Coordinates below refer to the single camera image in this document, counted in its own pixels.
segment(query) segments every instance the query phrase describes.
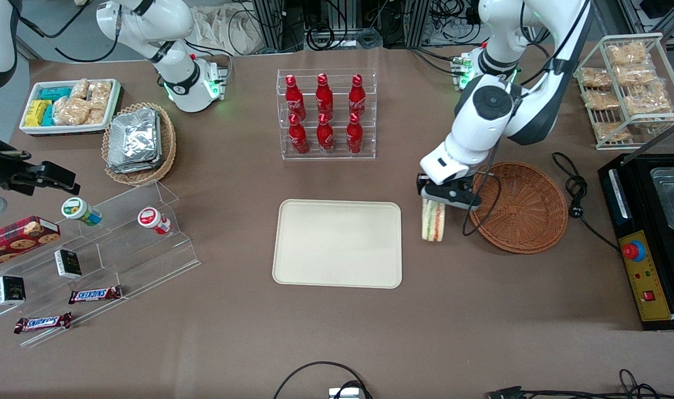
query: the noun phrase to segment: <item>white tray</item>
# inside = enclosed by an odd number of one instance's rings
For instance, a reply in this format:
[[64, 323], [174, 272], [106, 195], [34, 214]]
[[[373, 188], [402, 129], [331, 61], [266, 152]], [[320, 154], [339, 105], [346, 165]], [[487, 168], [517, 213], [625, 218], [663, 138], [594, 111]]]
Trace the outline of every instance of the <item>white tray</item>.
[[273, 279], [281, 284], [397, 288], [401, 210], [392, 202], [286, 200]]
[[118, 97], [120, 96], [121, 85], [116, 79], [89, 79], [89, 80], [103, 80], [109, 81], [112, 84], [111, 87], [111, 96], [108, 100], [108, 105], [106, 106], [106, 114], [103, 117], [103, 121], [99, 124], [92, 125], [79, 125], [79, 126], [25, 126], [24, 119], [29, 107], [31, 106], [31, 101], [39, 99], [39, 93], [41, 89], [46, 88], [73, 88], [77, 80], [61, 80], [61, 81], [41, 81], [40, 83], [35, 83], [31, 88], [31, 93], [27, 99], [27, 104], [24, 107], [24, 112], [22, 114], [22, 119], [19, 121], [19, 129], [24, 133], [30, 136], [57, 136], [57, 135], [68, 135], [68, 134], [86, 134], [88, 132], [99, 132], [102, 133], [106, 126], [111, 123], [113, 114], [115, 113], [116, 104], [118, 103]]

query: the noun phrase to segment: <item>coca-cola bottle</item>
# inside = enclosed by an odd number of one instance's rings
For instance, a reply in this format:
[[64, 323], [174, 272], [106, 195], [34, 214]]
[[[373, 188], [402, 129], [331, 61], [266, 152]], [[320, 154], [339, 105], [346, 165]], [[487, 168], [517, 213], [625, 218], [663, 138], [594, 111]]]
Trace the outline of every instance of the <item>coca-cola bottle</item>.
[[334, 116], [332, 101], [332, 89], [327, 85], [327, 75], [321, 73], [317, 75], [317, 91], [315, 91], [317, 98], [317, 112], [318, 114], [325, 114], [328, 121], [332, 121]]
[[329, 119], [326, 114], [319, 114], [317, 116], [317, 142], [320, 143], [320, 152], [329, 154], [335, 151], [335, 141], [330, 126]]
[[300, 124], [296, 114], [291, 114], [288, 117], [288, 121], [290, 123], [288, 134], [290, 135], [290, 141], [295, 149], [295, 152], [301, 155], [307, 154], [307, 152], [310, 151], [310, 146], [307, 142], [305, 128]]
[[352, 76], [352, 90], [349, 91], [349, 113], [357, 113], [359, 116], [364, 114], [365, 100], [367, 94], [362, 88], [362, 75]]
[[295, 83], [295, 76], [287, 75], [285, 77], [285, 84], [287, 86], [285, 101], [288, 103], [288, 109], [291, 114], [296, 114], [302, 122], [307, 117], [307, 112], [305, 111], [305, 101], [302, 99], [302, 93], [297, 83]]
[[349, 115], [349, 124], [347, 125], [347, 147], [350, 154], [359, 154], [362, 151], [362, 137], [364, 130], [359, 124], [359, 114], [353, 112]]

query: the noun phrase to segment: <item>red emergency stop button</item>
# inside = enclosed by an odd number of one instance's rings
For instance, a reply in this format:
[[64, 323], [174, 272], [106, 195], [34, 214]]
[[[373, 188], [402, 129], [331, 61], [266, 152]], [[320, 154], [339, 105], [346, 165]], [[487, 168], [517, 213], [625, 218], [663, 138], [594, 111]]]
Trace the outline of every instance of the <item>red emergency stop button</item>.
[[621, 250], [625, 258], [633, 260], [634, 262], [640, 262], [645, 258], [645, 247], [643, 246], [643, 243], [637, 240], [623, 245]]

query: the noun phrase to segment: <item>wicker basket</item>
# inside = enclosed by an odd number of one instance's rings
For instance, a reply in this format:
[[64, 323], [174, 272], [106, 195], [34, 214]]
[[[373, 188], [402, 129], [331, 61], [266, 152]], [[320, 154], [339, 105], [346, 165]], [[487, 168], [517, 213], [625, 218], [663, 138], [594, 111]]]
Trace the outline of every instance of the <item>wicker basket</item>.
[[[157, 104], [141, 102], [139, 104], [133, 104], [121, 109], [118, 114], [127, 114], [144, 107], [152, 108], [157, 111], [158, 114], [160, 114], [162, 156], [165, 157], [165, 162], [163, 162], [162, 166], [160, 166], [158, 169], [140, 170], [131, 173], [116, 173], [106, 167], [106, 174], [116, 182], [139, 186], [149, 182], [150, 180], [160, 180], [167, 174], [167, 172], [170, 171], [172, 164], [175, 162], [175, 154], [177, 153], [177, 137], [175, 136], [175, 127], [172, 125], [172, 121], [170, 121], [170, 117], [167, 115], [167, 112], [165, 112], [161, 106]], [[103, 147], [101, 148], [101, 156], [103, 157], [103, 160], [106, 161], [106, 163], [108, 162], [108, 139], [110, 136], [110, 129], [110, 126], [106, 127], [106, 131], [103, 133]]]
[[[539, 253], [553, 247], [568, 224], [568, 208], [560, 189], [541, 170], [521, 162], [497, 162], [492, 173], [502, 183], [502, 193], [479, 232], [497, 247], [514, 253]], [[479, 188], [484, 175], [474, 179]], [[471, 212], [478, 224], [497, 196], [497, 181], [487, 179], [481, 206]]]

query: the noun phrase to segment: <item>brown tabletop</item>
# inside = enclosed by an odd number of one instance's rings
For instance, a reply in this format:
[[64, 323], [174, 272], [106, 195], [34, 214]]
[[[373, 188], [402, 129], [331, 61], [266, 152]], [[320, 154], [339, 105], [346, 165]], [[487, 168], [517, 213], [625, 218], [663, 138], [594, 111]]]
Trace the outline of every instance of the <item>brown tabletop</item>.
[[[460, 53], [463, 49], [448, 51]], [[542, 56], [527, 52], [525, 73]], [[31, 80], [115, 78], [123, 105], [164, 107], [178, 134], [162, 180], [180, 197], [177, 219], [202, 265], [32, 349], [0, 323], [0, 397], [271, 397], [297, 366], [331, 360], [356, 369], [376, 397], [479, 397], [512, 385], [610, 391], [620, 368], [674, 391], [674, 331], [639, 331], [618, 253], [578, 221], [547, 252], [514, 255], [448, 209], [442, 243], [421, 240], [418, 161], [443, 141], [458, 95], [451, 78], [404, 50], [301, 52], [235, 60], [225, 101], [185, 114], [155, 85], [147, 62], [33, 62]], [[377, 159], [284, 162], [278, 145], [277, 68], [378, 68]], [[78, 174], [101, 202], [130, 187], [104, 174], [101, 136], [13, 144]], [[613, 238], [596, 151], [574, 83], [540, 144], [504, 141], [501, 161], [539, 167], [563, 186], [550, 157], [566, 152], [588, 179], [588, 220]], [[3, 193], [0, 226], [29, 214], [60, 219], [58, 190]], [[393, 290], [279, 285], [271, 276], [278, 207], [288, 198], [390, 201], [401, 207], [403, 282]], [[319, 366], [282, 397], [326, 397], [350, 376]]]

